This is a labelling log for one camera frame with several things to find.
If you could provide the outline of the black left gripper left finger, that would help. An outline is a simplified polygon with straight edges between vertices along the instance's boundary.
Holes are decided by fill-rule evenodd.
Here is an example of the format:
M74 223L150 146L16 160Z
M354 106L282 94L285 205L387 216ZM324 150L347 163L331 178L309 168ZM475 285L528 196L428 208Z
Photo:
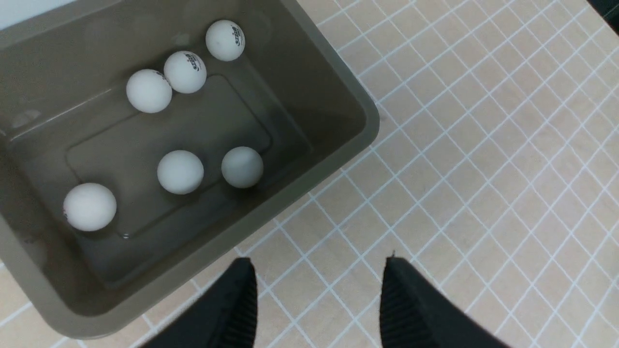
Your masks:
M252 348L257 331L256 270L235 259L214 284L146 348Z

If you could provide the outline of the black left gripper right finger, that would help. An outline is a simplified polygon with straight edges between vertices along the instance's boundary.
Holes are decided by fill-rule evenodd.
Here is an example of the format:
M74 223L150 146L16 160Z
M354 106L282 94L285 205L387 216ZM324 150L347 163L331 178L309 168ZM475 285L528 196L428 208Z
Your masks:
M452 304L408 260L385 260L380 299L383 348L506 348Z

